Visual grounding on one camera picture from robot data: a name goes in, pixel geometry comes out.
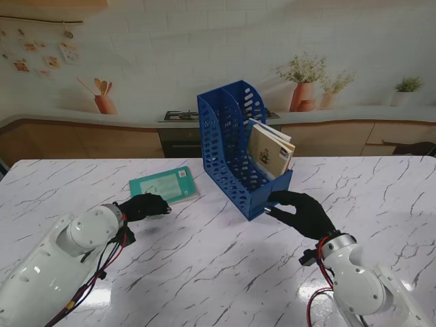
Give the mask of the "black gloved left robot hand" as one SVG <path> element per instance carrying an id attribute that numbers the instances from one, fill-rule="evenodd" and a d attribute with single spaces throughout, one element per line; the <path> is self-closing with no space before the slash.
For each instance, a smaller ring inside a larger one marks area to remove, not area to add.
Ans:
<path id="1" fill-rule="evenodd" d="M 136 195 L 117 207 L 124 214 L 127 222 L 141 221 L 150 216 L 167 215 L 172 209 L 160 196 L 151 193 Z"/>

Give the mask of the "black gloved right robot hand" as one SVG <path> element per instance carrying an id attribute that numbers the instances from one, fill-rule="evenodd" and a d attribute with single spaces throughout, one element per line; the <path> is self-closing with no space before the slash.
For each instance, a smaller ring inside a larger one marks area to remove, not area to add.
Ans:
<path id="1" fill-rule="evenodd" d="M 264 212 L 294 228 L 306 238 L 321 240 L 325 236 L 332 236 L 337 231 L 322 205 L 305 193 L 274 191 L 269 195 L 268 202 L 293 206 L 296 209 L 295 213 L 289 213 L 273 206 L 265 207 Z"/>

